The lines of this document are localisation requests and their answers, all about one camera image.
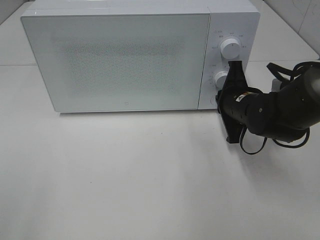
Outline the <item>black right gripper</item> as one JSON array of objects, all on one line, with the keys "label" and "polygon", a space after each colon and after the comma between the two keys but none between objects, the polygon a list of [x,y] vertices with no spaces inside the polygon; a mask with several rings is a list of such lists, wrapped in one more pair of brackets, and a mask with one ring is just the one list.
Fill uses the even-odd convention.
[{"label": "black right gripper", "polygon": [[239,144],[243,125],[262,125],[262,91],[248,87],[241,60],[229,61],[223,90],[218,94],[218,110],[229,144]]}]

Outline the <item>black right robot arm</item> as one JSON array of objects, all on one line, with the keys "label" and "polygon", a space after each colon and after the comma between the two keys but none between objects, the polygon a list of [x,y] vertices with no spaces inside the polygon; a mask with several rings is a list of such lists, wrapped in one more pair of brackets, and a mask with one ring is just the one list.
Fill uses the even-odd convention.
[{"label": "black right robot arm", "polygon": [[302,62],[293,69],[270,62],[266,67],[280,82],[280,89],[269,93],[248,86],[241,61],[228,65],[225,83],[216,96],[228,143],[239,143],[244,129],[290,143],[319,123],[319,62]]}]

